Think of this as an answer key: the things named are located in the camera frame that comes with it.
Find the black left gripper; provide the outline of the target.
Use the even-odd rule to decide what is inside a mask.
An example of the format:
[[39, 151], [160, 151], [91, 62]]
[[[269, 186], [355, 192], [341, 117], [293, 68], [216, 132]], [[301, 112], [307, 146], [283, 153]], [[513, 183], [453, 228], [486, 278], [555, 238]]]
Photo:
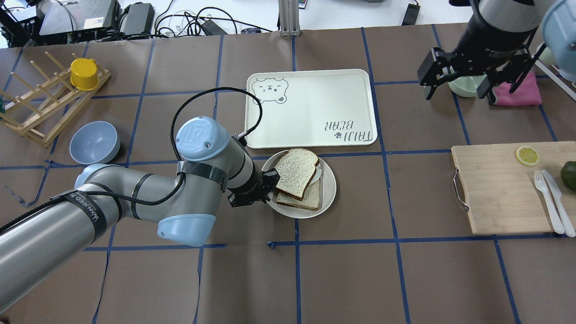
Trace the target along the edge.
[[242, 186], [229, 189], [231, 194], [228, 196], [228, 201], [231, 207], [250, 206], [257, 201], [266, 204], [271, 201], [268, 195], [274, 191], [279, 180], [280, 175], [276, 169], [266, 172], [253, 169], [247, 182]]

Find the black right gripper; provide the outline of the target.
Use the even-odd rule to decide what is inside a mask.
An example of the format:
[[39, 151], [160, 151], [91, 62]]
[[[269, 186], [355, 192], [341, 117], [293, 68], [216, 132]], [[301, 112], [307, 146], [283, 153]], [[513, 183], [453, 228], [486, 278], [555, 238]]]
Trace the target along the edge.
[[510, 33], [467, 27], [452, 51], [434, 47], [418, 68], [425, 99], [431, 100], [439, 86], [465, 76], [486, 75], [477, 88], [480, 99], [493, 95], [492, 88], [502, 83], [511, 85], [511, 94], [516, 92], [534, 64], [529, 45], [535, 34], [535, 29]]

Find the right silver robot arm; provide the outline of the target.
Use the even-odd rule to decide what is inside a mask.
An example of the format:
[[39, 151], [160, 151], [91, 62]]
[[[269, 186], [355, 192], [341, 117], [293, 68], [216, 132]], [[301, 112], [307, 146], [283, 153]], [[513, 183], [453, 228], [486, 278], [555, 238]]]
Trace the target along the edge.
[[418, 68], [426, 100], [436, 89], [461, 77], [485, 76], [478, 98], [492, 88], [510, 83], [513, 93], [541, 56], [530, 54], [537, 31], [544, 39], [560, 74], [574, 81], [576, 73], [576, 3], [573, 0], [451, 0], [450, 5], [472, 8], [465, 33], [449, 53], [434, 47]]

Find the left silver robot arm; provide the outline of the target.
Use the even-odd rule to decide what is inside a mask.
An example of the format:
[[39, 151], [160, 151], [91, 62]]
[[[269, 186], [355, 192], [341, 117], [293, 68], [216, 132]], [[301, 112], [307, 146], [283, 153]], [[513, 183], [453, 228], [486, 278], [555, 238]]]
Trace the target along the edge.
[[216, 120], [193, 118], [175, 136], [180, 160], [174, 178], [94, 164], [74, 189], [1, 230], [2, 311], [125, 217], [156, 223], [162, 239], [200, 247], [225, 191], [232, 207], [270, 200], [278, 172], [255, 166], [239, 138]]

